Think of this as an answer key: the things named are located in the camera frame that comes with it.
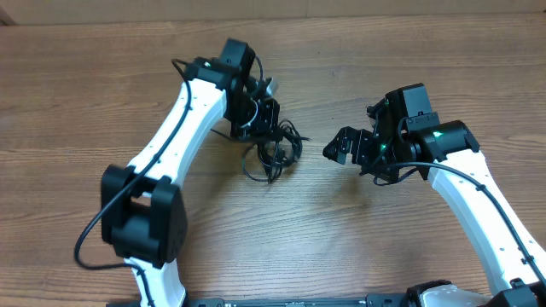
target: black cable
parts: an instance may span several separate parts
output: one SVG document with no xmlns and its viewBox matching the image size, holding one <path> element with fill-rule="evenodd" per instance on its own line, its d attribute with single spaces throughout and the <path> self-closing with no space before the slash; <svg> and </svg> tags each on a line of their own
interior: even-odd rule
<svg viewBox="0 0 546 307">
<path fill-rule="evenodd" d="M 256 55 L 256 62 L 259 67 L 259 81 L 264 81 L 264 67 L 262 66 L 262 61 L 259 59 L 259 56 Z"/>
<path fill-rule="evenodd" d="M 85 238 L 89 234 L 89 232 L 95 227 L 95 225 L 101 220 L 102 216 L 109 210 L 113 208 L 113 206 L 123 197 L 126 197 L 129 195 L 132 191 L 132 189 L 135 187 L 135 185 L 146 175 L 146 173 L 157 163 L 161 157 L 161 155 L 165 152 L 169 144 L 171 143 L 172 139 L 175 137 L 175 135 L 180 130 L 180 127 L 182 126 L 182 123 L 186 119 L 186 116 L 188 116 L 189 109 L 191 107 L 191 88 L 189 87 L 189 81 L 185 78 L 184 72 L 180 68 L 180 66 L 177 63 L 185 64 L 186 62 L 173 59 L 171 60 L 172 65 L 177 69 L 177 71 L 180 73 L 180 76 L 183 78 L 183 82 L 186 84 L 186 90 L 188 91 L 188 102 L 186 102 L 186 106 L 184 108 L 182 117 L 180 120 L 178 120 L 177 125 L 172 130 L 171 134 L 163 145 L 161 146 L 160 150 L 157 151 L 157 153 L 154 154 L 154 157 L 150 160 L 150 162 L 140 171 L 129 183 L 127 183 L 124 188 L 119 191 L 96 215 L 91 219 L 91 221 L 87 224 L 84 231 L 82 231 L 81 235 L 79 236 L 78 240 L 76 241 L 76 245 L 74 246 L 74 260 L 76 263 L 84 268 L 84 269 L 90 269 L 90 270 L 100 270 L 100 269 L 117 269 L 117 268 L 133 268 L 136 269 L 137 275 L 140 275 L 142 278 L 142 284 L 144 285 L 144 292 L 146 293 L 146 298 L 148 300 L 148 306 L 155 307 L 154 301 L 152 300 L 152 295 L 150 293 L 148 279 L 146 278 L 146 275 L 144 274 L 144 270 L 136 265 L 136 264 L 102 264 L 102 265 L 91 265 L 84 263 L 79 258 L 79 251 L 84 243 Z"/>
<path fill-rule="evenodd" d="M 381 99 L 380 103 L 384 102 L 385 101 L 385 98 Z M 379 108 L 377 110 L 375 110 L 374 112 L 374 117 L 373 119 L 375 120 L 374 122 L 374 130 L 372 131 L 372 137 L 373 138 L 376 138 L 377 137 L 377 129 L 379 128 L 379 116 L 381 114 L 381 112 L 384 110 L 385 108 Z"/>
<path fill-rule="evenodd" d="M 396 129 L 396 133 L 398 135 L 398 140 L 400 142 L 404 142 L 404 139 L 402 138 L 402 125 L 404 124 L 404 121 L 408 119 L 407 116 L 404 116 L 402 117 L 399 121 L 398 121 L 398 128 Z"/>
<path fill-rule="evenodd" d="M 246 148 L 245 151 L 242 153 L 242 157 L 241 157 L 242 172 L 248 178 L 256 182 L 267 182 L 267 183 L 273 183 L 276 179 L 278 179 L 281 176 L 282 169 L 284 167 L 289 167 L 293 163 L 298 162 L 298 159 L 301 156 L 301 152 L 303 150 L 302 141 L 310 140 L 308 137 L 301 136 L 296 130 L 296 128 L 294 127 L 293 123 L 288 119 L 282 120 L 277 126 L 276 130 L 273 131 L 272 133 L 264 134 L 263 136 L 257 137 L 257 138 L 249 137 L 247 139 L 239 140 L 239 139 L 235 139 L 233 137 L 227 136 L 224 133 L 214 129 L 212 129 L 212 132 L 232 142 L 243 142 L 243 143 L 250 142 L 252 145 Z M 279 140 L 278 137 L 275 141 L 272 141 L 274 139 L 275 134 L 281 134 L 282 135 L 281 140 L 282 138 L 284 138 L 290 142 L 292 146 L 292 154 L 290 156 L 287 156 L 285 151 L 281 149 L 281 145 L 280 145 L 281 140 Z M 275 151 L 272 157 L 267 152 L 267 145 L 271 142 L 275 143 Z M 258 159 L 260 163 L 264 166 L 267 179 L 253 177 L 247 171 L 247 155 L 254 148 L 254 146 L 258 148 L 257 150 Z"/>
<path fill-rule="evenodd" d="M 411 176 L 413 173 L 415 173 L 417 171 L 417 169 L 411 169 L 409 171 L 407 171 L 405 174 L 403 174 L 402 176 L 400 176 L 397 180 L 393 181 L 393 182 L 385 182 L 385 183 L 378 183 L 377 182 L 377 179 L 379 179 L 379 176 L 375 176 L 374 177 L 374 184 L 376 186 L 379 186 L 379 187 L 385 187 L 387 185 L 391 185 L 391 184 L 396 184 L 396 183 L 401 183 L 404 179 L 406 179 L 407 177 Z"/>
<path fill-rule="evenodd" d="M 374 169 L 375 165 L 377 165 L 379 163 L 379 161 L 381 161 L 381 159 L 385 155 L 386 151 L 391 147 L 391 143 L 392 143 L 392 138 L 390 138 L 390 139 L 388 139 L 388 141 L 386 141 L 386 144 L 384 144 L 385 147 L 380 150 L 379 154 L 377 155 L 377 158 L 375 158 L 375 160 L 370 165 L 366 165 L 367 170 L 373 170 Z M 364 176 L 366 174 L 369 174 L 369 171 L 362 171 L 360 173 L 360 176 Z"/>
<path fill-rule="evenodd" d="M 508 215 L 506 215 L 506 212 L 503 210 L 501 204 L 498 202 L 498 200 L 493 196 L 493 194 L 487 189 L 487 187 L 484 184 L 481 184 L 478 180 L 474 179 L 473 177 L 465 174 L 462 171 L 459 171 L 457 169 L 454 169 L 452 167 L 436 164 L 436 163 L 430 163 L 430 162 L 401 162 L 401 163 L 394 163 L 390 165 L 379 165 L 376 166 L 378 169 L 390 169 L 390 168 L 404 168 L 404 167 L 434 167 L 438 168 L 440 170 L 449 171 L 455 175 L 458 175 L 459 177 L 471 182 L 473 185 L 476 186 L 476 190 L 482 191 L 485 196 L 493 203 L 495 208 L 497 209 L 498 213 L 500 214 L 502 220 L 504 223 L 506 223 L 506 226 L 508 228 L 508 231 L 510 231 L 510 234 L 514 237 L 514 240 L 516 244 L 518 245 L 518 248 L 521 250 L 521 253 L 523 253 L 524 260 L 527 264 L 531 266 L 531 269 L 537 276 L 537 278 L 540 280 L 540 282 L 543 284 L 543 286 L 546 288 L 546 279 L 544 278 L 543 274 L 540 272 L 540 269 L 538 269 L 537 264 L 535 263 L 534 257 L 529 254 L 529 251 L 527 251 L 526 246 L 523 244 L 523 241 L 521 240 L 520 236 L 518 235 L 517 231 L 515 231 L 515 227 L 508 218 Z"/>
</svg>

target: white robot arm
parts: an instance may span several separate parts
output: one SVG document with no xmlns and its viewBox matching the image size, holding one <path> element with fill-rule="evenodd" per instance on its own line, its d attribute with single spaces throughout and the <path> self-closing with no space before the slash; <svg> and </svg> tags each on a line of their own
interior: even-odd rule
<svg viewBox="0 0 546 307">
<path fill-rule="evenodd" d="M 123 306 L 180 307 L 184 303 L 176 261 L 188 227 L 181 190 L 198 148 L 221 118 L 231 122 L 232 139 L 252 141 L 258 151 L 267 142 L 278 146 L 283 137 L 298 144 L 299 151 L 288 159 L 285 153 L 271 157 L 262 150 L 260 158 L 269 161 L 269 167 L 264 166 L 267 182 L 280 176 L 274 169 L 281 170 L 299 157 L 304 138 L 297 131 L 297 136 L 291 134 L 293 126 L 287 132 L 285 125 L 278 124 L 279 105 L 272 97 L 276 83 L 250 76 L 255 59 L 246 43 L 229 39 L 218 59 L 173 60 L 184 82 L 171 112 L 127 167 L 110 165 L 104 172 L 102 209 L 80 235 L 74 258 L 85 269 L 132 268 L 142 300 Z M 186 66 L 185 72 L 178 63 Z M 140 197 L 149 197 L 151 206 L 133 201 Z M 123 264 L 96 266 L 79 258 L 86 235 L 99 220 L 103 240 L 125 259 Z"/>
<path fill-rule="evenodd" d="M 160 180 L 163 176 L 169 177 L 174 184 L 182 188 L 188 168 L 194 159 L 197 150 L 205 140 L 205 136 L 221 118 L 224 117 L 227 107 L 225 90 L 219 90 L 216 85 L 200 79 L 189 81 L 192 93 L 191 109 L 178 133 L 172 139 L 160 160 L 147 173 L 146 177 Z M 188 101 L 186 84 L 182 83 L 177 102 L 161 125 L 152 141 L 128 164 L 134 167 L 135 173 L 140 172 L 154 157 L 157 148 L 160 148 L 171 134 L 178 120 L 182 117 L 184 107 Z M 177 260 L 165 263 L 161 268 L 155 268 L 150 262 L 131 257 L 126 263 L 136 264 L 144 270 L 148 279 L 149 291 L 156 306 L 181 307 L 186 297 L 186 291 L 178 277 Z M 148 307 L 148 297 L 142 277 L 133 269 L 136 283 L 141 293 L 142 307 Z"/>
<path fill-rule="evenodd" d="M 537 298 L 546 300 L 546 253 L 495 184 L 467 126 L 460 121 L 440 124 L 423 84 L 386 94 L 368 107 L 368 116 L 373 131 L 345 127 L 322 154 L 344 164 L 351 153 L 352 163 L 362 166 L 361 175 L 374 175 L 378 185 L 401 182 L 413 171 L 400 176 L 400 168 L 415 166 L 455 213 L 495 296 L 487 298 L 440 281 L 410 288 L 411 299 L 421 307 L 521 307 L 536 306 Z M 386 183 L 379 184 L 378 178 Z"/>
</svg>

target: table surface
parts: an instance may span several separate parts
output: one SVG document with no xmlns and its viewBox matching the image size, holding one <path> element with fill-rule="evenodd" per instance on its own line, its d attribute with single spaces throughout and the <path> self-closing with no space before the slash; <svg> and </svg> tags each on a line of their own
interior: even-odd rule
<svg viewBox="0 0 546 307">
<path fill-rule="evenodd" d="M 245 145 L 206 137 L 183 188 L 190 231 L 178 264 L 192 297 L 354 297 L 435 279 L 488 293 L 428 182 L 379 188 L 356 165 L 322 157 L 341 127 L 369 129 L 367 105 L 419 82 L 442 121 L 472 130 L 498 186 L 546 244 L 546 14 L 2 27 L 1 306 L 138 297 L 126 269 L 77 267 L 73 244 L 99 208 L 106 167 L 138 154 L 176 100 L 170 59 L 217 56 L 227 37 L 256 49 L 280 81 L 281 117 L 311 141 L 267 185 L 242 175 Z M 98 230 L 83 253 L 120 260 Z"/>
</svg>

